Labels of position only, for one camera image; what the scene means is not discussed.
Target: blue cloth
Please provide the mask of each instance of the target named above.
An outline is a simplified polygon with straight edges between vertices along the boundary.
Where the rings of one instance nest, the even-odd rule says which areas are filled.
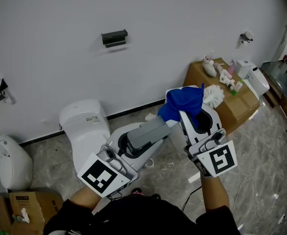
[[[168,120],[180,121],[179,111],[188,112],[194,123],[198,126],[195,116],[197,116],[202,107],[204,84],[201,88],[183,87],[182,89],[173,89],[167,93],[167,103],[162,106],[158,112],[164,122]]]

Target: white toilet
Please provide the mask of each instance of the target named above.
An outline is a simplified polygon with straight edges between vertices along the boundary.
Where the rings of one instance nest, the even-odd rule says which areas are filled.
[[[256,65],[250,67],[246,79],[255,89],[259,97],[266,93],[268,90],[270,90],[269,83]]]
[[[235,72],[242,80],[248,80],[249,84],[259,97],[270,89],[269,83],[267,82],[262,72],[254,63],[251,63],[250,61],[238,60],[235,66]]]
[[[32,181],[31,157],[5,135],[0,136],[0,181],[10,190],[26,190]]]
[[[74,167],[78,173],[92,153],[98,153],[110,137],[105,112],[98,100],[72,103],[60,113],[60,124],[72,144]]]

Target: pink toy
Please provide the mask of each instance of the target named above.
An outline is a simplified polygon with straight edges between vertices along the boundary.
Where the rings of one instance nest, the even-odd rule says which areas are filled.
[[[231,75],[233,75],[234,73],[234,68],[235,68],[235,62],[234,60],[232,59],[232,65],[228,68],[228,73],[230,73]]]

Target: tile floor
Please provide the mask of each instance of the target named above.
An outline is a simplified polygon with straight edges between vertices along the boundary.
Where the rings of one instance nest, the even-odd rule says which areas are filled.
[[[144,121],[149,113],[157,113],[161,106],[155,106],[109,121],[111,131],[133,123]],[[261,98],[261,106],[254,117],[244,123],[228,137],[234,141],[238,167],[226,172],[221,180],[228,192],[231,208],[242,181],[253,177],[256,181],[259,203],[258,217],[255,203],[255,188],[252,180],[242,184],[233,211],[237,225],[244,224],[244,231],[256,235],[287,235],[287,120],[279,107],[271,108]],[[64,199],[70,198],[82,187],[72,162],[71,144],[66,135],[24,147],[34,161],[32,189],[53,190]],[[181,208],[200,180],[190,184],[188,178],[198,172],[189,163],[182,151],[177,151],[170,140],[165,140],[153,157],[155,166],[140,171],[140,179],[122,191],[141,187],[146,195],[159,193],[161,197]],[[95,211],[106,205],[102,199]],[[205,212],[202,191],[191,196],[185,214],[196,220]],[[285,213],[286,221],[278,225]]]

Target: white toy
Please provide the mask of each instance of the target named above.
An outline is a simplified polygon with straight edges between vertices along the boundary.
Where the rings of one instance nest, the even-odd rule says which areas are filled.
[[[216,69],[216,71],[220,74],[220,75],[224,75],[226,76],[228,79],[232,78],[232,75],[225,69],[222,68],[222,66],[219,63],[214,63],[213,67]]]
[[[235,92],[238,92],[241,89],[241,87],[242,87],[242,83],[240,81],[238,81],[235,88],[234,88]]]
[[[216,71],[213,67],[213,60],[205,58],[202,63],[203,69],[211,77],[216,77]]]
[[[235,82],[235,80],[229,79],[227,76],[225,76],[225,75],[223,75],[223,74],[220,76],[220,83],[226,84],[227,87],[230,88],[231,90],[232,90],[233,88],[235,88],[234,82]]]

